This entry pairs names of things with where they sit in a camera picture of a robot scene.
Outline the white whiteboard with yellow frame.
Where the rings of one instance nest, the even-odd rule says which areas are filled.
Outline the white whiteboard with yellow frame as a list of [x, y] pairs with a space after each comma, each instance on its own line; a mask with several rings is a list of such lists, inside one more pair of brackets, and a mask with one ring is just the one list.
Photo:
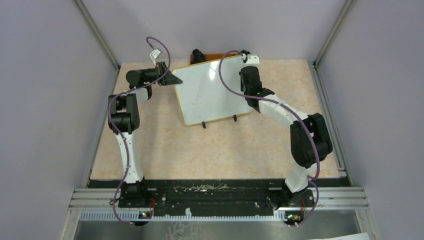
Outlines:
[[201, 125], [252, 111], [243, 97], [231, 93], [222, 84], [219, 64], [219, 59], [211, 60], [172, 71], [182, 80], [174, 88], [185, 125]]

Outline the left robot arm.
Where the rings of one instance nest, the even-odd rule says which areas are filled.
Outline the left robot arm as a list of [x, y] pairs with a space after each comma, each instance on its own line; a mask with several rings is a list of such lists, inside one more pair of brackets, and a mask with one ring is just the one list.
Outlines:
[[149, 203], [150, 193], [145, 186], [145, 175], [138, 163], [140, 154], [137, 133], [141, 118], [139, 104], [152, 98], [152, 85], [172, 86], [183, 81], [173, 75], [169, 66], [161, 61], [153, 68], [130, 70], [125, 79], [129, 89], [108, 96], [107, 123], [114, 133], [123, 164], [123, 177], [119, 185], [122, 200], [130, 199], [138, 207]]

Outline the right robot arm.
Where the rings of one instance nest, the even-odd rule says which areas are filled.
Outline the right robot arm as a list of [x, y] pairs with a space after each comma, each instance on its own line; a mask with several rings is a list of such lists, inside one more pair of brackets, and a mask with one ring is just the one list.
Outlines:
[[309, 182], [319, 177], [321, 161], [333, 151], [326, 121], [320, 113], [299, 111], [264, 88], [257, 67], [243, 67], [239, 75], [248, 105], [289, 130], [290, 151], [295, 163], [284, 180], [281, 193], [271, 195], [268, 200], [274, 208], [295, 206], [304, 196]]

